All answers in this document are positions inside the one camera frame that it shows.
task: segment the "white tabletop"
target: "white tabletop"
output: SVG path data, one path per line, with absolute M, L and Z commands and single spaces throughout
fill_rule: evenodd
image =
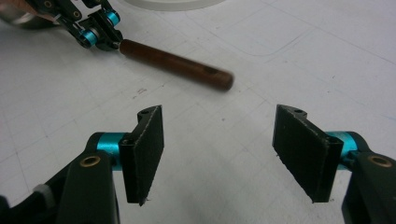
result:
M 63 29 L 0 23 L 0 194 L 27 197 L 96 132 L 130 132 L 136 113 L 163 106 L 165 148 L 143 207 L 121 223 L 342 223 L 350 173 L 329 203 L 311 203 L 272 148 L 276 105 L 323 131 L 354 131 L 396 158 L 393 0 L 226 0 L 159 12 L 112 1 L 128 39 L 213 64 L 227 92 L 84 49 Z

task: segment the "blue anodized part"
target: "blue anodized part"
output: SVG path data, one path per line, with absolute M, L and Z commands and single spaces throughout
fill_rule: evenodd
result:
M 113 24 L 113 26 L 116 26 L 117 24 L 119 24 L 120 19 L 119 19 L 119 17 L 116 15 L 116 13 L 114 13 L 113 11 L 108 11 L 108 12 L 106 12 L 106 16 L 107 16 L 107 18 L 111 21 L 111 23 Z
M 90 30 L 84 30 L 81 34 L 90 42 L 90 47 L 94 46 L 98 41 L 97 36 Z
M 349 133 L 346 132 L 326 132 L 326 134 L 339 138 L 344 142 L 343 149 L 341 151 L 340 163 L 338 164 L 338 170 L 348 170 L 348 168 L 345 167 L 342 162 L 348 161 L 347 155 L 349 152 L 358 150 L 355 140 Z
M 126 133 L 103 133 L 97 145 L 98 150 L 107 152 L 116 160 L 116 165 L 113 166 L 113 171 L 122 170 L 120 162 L 119 141 L 125 134 Z

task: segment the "white table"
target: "white table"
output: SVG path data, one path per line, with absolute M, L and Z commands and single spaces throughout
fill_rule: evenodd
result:
M 143 207 L 121 223 L 342 223 L 350 173 L 312 204 L 272 148 L 276 105 L 323 131 L 355 131 L 396 158 L 393 0 L 227 0 L 156 12 L 112 1 L 125 38 L 234 72 L 214 91 L 82 48 L 62 29 L 0 23 L 0 194 L 22 201 L 80 153 L 92 133 L 130 132 L 163 105 L 165 149 Z

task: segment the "black rubber pad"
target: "black rubber pad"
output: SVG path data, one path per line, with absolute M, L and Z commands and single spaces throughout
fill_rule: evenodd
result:
M 128 203 L 142 205 L 163 154 L 163 113 L 160 105 L 137 114 L 139 123 L 120 140 L 120 159 Z
M 344 143 L 306 116 L 301 109 L 278 105 L 273 147 L 312 202 L 326 203 Z

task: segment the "copper tube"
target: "copper tube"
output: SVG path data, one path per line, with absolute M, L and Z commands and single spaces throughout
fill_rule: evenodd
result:
M 233 85 L 233 75 L 228 72 L 132 40 L 122 40 L 120 52 L 127 57 L 192 78 L 223 91 L 229 90 Z

